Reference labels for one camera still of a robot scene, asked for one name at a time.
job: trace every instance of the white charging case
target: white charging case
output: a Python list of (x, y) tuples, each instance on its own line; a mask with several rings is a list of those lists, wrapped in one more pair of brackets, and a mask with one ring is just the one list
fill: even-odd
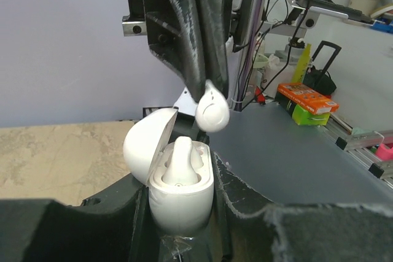
[(214, 174), (208, 145), (189, 137), (168, 144), (176, 115), (176, 109), (160, 109), (137, 122), (123, 154), (131, 173), (149, 187), (158, 227), (165, 234), (193, 236), (209, 220)]

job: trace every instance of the vertical metal post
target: vertical metal post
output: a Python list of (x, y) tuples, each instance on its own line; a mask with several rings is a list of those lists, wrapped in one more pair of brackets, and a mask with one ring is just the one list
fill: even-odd
[[(252, 5), (252, 11), (250, 14), (250, 20), (249, 20), (249, 26), (247, 29), (247, 38), (246, 40), (248, 40), (249, 46), (247, 47), (247, 50), (243, 50), (241, 58), (239, 59), (239, 70), (238, 70), (238, 76), (237, 76), (237, 80), (239, 78), (242, 66), (244, 64), (244, 62), (246, 61), (245, 65), (244, 65), (244, 71), (243, 71), (243, 76), (241, 77), (241, 83), (240, 83), (240, 90), (243, 90), (244, 87), (247, 87), (246, 84), (246, 78), (247, 78), (247, 73), (250, 70), (251, 67), (251, 63), (252, 63), (252, 57), (253, 57), (253, 53), (255, 50), (255, 32), (257, 30), (257, 28), (260, 25), (260, 21), (261, 21), (261, 16), (262, 16), (262, 8), (265, 5), (265, 1), (266, 0), (252, 0), (253, 5)], [(235, 91), (235, 97), (234, 100), (235, 101), (239, 101), (238, 99), (241, 99), (241, 95), (242, 93), (237, 93), (237, 85), (236, 85), (236, 91)], [(235, 103), (235, 110), (241, 110), (241, 103)]]

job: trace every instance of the box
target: box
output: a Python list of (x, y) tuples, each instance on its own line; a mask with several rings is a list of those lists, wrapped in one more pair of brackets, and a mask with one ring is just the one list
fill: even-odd
[(279, 84), (277, 91), (313, 115), (332, 113), (339, 107), (331, 99), (299, 82)]

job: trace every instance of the yellow object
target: yellow object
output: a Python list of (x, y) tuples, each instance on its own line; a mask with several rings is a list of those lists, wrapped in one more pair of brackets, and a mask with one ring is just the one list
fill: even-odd
[(307, 44), (306, 48), (304, 49), (299, 61), (297, 62), (296, 70), (294, 75), (292, 76), (291, 82), (302, 82), (303, 78), (306, 74), (307, 67), (310, 60), (310, 53), (311, 53), (311, 44)]

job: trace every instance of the black handle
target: black handle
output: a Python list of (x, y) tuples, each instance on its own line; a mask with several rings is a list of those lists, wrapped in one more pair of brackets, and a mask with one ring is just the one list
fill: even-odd
[(335, 60), (336, 56), (340, 53), (341, 51), (341, 46), (338, 46), (337, 44), (331, 43), (329, 41), (321, 41), (321, 43), (318, 45), (317, 50), (314, 52), (314, 55), (312, 57), (313, 61), (316, 59), (316, 57), (318, 56), (319, 52), (321, 51), (321, 49), (323, 48), (323, 46), (328, 46), (334, 49), (334, 52), (332, 54), (332, 56), (329, 58), (329, 60), (327, 61), (326, 65), (324, 66), (324, 68), (322, 69), (321, 74), (319, 75), (319, 77), (315, 80), (314, 83), (314, 89), (317, 87), (318, 83), (321, 81), (322, 77), (326, 74), (327, 70), (329, 69), (330, 65), (333, 63), (333, 61)]

